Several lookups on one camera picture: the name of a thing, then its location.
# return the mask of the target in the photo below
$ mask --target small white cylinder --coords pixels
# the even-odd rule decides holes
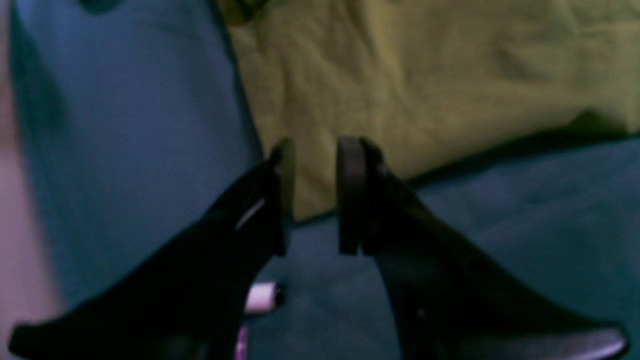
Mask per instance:
[[[249,290],[244,305],[245,315],[270,313],[284,301],[284,290],[275,282],[259,282]]]

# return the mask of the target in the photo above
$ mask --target blue fabric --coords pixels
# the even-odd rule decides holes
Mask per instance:
[[[13,75],[33,188],[69,306],[188,225],[260,158],[221,21],[205,0],[17,1]],[[560,305],[623,320],[640,352],[640,140],[501,158],[419,187],[432,210]],[[337,224],[295,229],[260,280],[251,359],[397,359],[377,269]]]

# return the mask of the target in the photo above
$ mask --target pink object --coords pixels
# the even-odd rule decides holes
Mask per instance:
[[[246,326],[240,328],[238,332],[238,339],[236,341],[236,354],[234,360],[246,360],[246,343],[248,337],[248,329]]]

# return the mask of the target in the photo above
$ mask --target yellow cloth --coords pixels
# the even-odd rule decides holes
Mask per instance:
[[[298,220],[334,206],[339,135],[407,178],[541,131],[640,127],[640,1],[217,1],[263,148],[296,141]]]

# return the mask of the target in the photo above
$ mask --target bed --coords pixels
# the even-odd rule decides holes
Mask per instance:
[[[31,187],[65,306],[117,281],[262,156],[218,14],[203,0],[16,1],[12,75]],[[555,302],[640,340],[640,139],[523,140],[413,182],[421,199]],[[397,359],[371,259],[326,215],[259,280],[250,359]],[[628,359],[640,355],[632,345]]]

